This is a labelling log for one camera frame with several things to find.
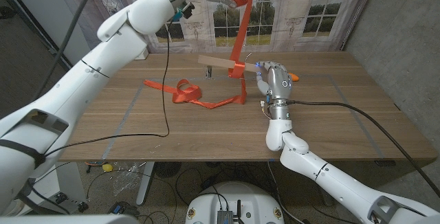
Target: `wooden stick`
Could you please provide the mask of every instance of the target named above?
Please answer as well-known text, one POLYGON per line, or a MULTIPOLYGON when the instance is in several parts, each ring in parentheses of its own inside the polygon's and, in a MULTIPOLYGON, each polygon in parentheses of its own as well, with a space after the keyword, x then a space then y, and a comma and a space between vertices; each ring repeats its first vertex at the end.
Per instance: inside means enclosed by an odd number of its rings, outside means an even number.
MULTIPOLYGON (((229 69, 233 69, 235 66, 235 62, 233 60, 220 59, 202 55, 199 55, 198 63, 210 66, 227 67, 229 69)), ((260 70, 261 68, 257 67, 255 64, 245 63, 245 71, 260 72, 260 70)))

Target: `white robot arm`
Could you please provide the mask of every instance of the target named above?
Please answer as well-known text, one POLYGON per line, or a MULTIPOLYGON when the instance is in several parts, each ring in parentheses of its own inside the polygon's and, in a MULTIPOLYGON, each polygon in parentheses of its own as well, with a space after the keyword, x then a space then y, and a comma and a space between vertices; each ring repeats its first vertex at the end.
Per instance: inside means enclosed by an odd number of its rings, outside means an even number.
POLYGON ((185 0, 137 0, 107 19, 102 41, 44 96, 0 120, 0 213, 28 178, 40 177, 61 156, 85 109, 109 79, 146 49, 143 34, 154 34, 171 18, 190 16, 185 0))
POLYGON ((273 99, 269 105, 272 118, 266 144, 272 151, 283 149, 280 161, 285 167, 315 181, 361 223, 373 223, 373 215, 380 223, 418 223, 427 221, 427 217, 431 216, 439 218, 439 213, 432 208, 371 189, 309 151, 307 142, 292 131, 286 103, 292 89, 289 74, 278 63, 259 62, 259 65, 268 72, 268 82, 257 74, 258 88, 267 99, 273 99))

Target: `orange strap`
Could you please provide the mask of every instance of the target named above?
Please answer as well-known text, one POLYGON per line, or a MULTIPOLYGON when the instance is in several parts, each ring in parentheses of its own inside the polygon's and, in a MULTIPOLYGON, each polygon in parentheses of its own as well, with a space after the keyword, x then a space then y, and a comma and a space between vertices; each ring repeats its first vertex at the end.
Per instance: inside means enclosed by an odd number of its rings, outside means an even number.
MULTIPOLYGON (((144 84, 152 87, 154 89, 162 90, 162 84, 153 82, 151 80, 145 80, 144 84)), ((180 80, 177 83, 176 88, 172 88, 169 86, 164 85, 164 91, 167 93, 173 94, 173 102, 174 103, 182 103, 182 102, 189 102, 193 104, 198 104, 203 107, 206 107, 208 109, 213 109, 216 107, 221 107, 222 105, 229 104, 229 103, 238 103, 243 104, 245 102, 246 94, 243 96, 234 96, 232 98, 228 98, 227 100, 222 100, 218 103, 209 103, 209 102, 201 102, 198 101, 198 99, 201 97, 201 90, 199 86, 191 84, 187 79, 180 80), (186 89, 181 89, 181 86, 184 84, 189 84, 190 86, 186 89)), ((241 91, 246 93, 245 91, 245 85, 244 80, 241 82, 241 91)))
MULTIPOLYGON (((240 62, 239 58, 240 58, 241 48, 243 47, 243 43, 246 37, 246 31, 248 30, 250 11, 252 9, 252 0, 241 0, 241 2, 240 1, 236 1, 236 2, 238 6, 243 5, 244 3, 246 3, 247 5, 246 5, 245 13, 243 15, 243 20, 241 21, 240 24, 239 33, 235 40, 235 44, 234 47, 232 48, 232 53, 230 57, 230 60, 235 61, 235 66, 234 69, 229 69, 228 75, 231 78, 241 79, 241 95, 234 96, 226 100, 222 100, 218 103, 201 102, 198 101, 198 99, 201 97, 200 88, 197 85, 191 84, 188 80, 183 79, 177 83, 176 88, 172 88, 164 85, 164 91, 173 94, 174 103, 189 102, 189 103, 201 105, 208 109, 221 107, 222 105, 229 103, 244 104, 247 95, 246 84, 244 79, 245 76, 243 74, 245 69, 245 63, 240 62), (184 84, 189 84, 190 86, 184 90, 181 90, 180 87, 184 84)), ((162 84, 160 83, 153 82, 151 80, 145 80, 144 84, 149 87, 162 90, 162 84)))

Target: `tree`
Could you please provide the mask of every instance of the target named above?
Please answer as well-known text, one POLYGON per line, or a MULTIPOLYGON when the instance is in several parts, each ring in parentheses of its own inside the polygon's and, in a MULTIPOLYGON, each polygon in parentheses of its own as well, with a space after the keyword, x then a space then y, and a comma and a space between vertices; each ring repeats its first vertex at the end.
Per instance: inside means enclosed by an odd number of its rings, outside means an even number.
POLYGON ((330 32, 335 22, 336 17, 323 17, 321 21, 321 26, 319 27, 320 32, 330 32))
POLYGON ((316 32, 319 26, 320 17, 307 18, 305 23, 304 32, 316 32))
POLYGON ((313 5, 310 7, 309 15, 317 15, 322 14, 322 11, 324 10, 324 5, 313 5))
POLYGON ((325 14, 338 14, 341 3, 329 3, 325 8, 325 14))

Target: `gray wall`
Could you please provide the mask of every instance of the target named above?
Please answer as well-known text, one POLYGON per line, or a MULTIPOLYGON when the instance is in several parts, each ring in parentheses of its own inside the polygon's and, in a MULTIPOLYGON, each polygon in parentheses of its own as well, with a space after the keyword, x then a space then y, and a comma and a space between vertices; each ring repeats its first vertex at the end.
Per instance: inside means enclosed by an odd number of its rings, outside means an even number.
MULTIPOLYGON (((345 50, 440 150, 440 0, 368 0, 345 50)), ((423 168, 438 186, 439 168, 439 160, 423 168)), ((416 172, 380 189, 440 210, 416 172)))
MULTIPOLYGON (((22 0, 35 19, 41 24, 52 40, 61 46, 64 36, 74 17, 64 0, 22 0)), ((67 44, 64 55, 72 64, 89 53, 90 48, 84 34, 77 25, 67 44)))

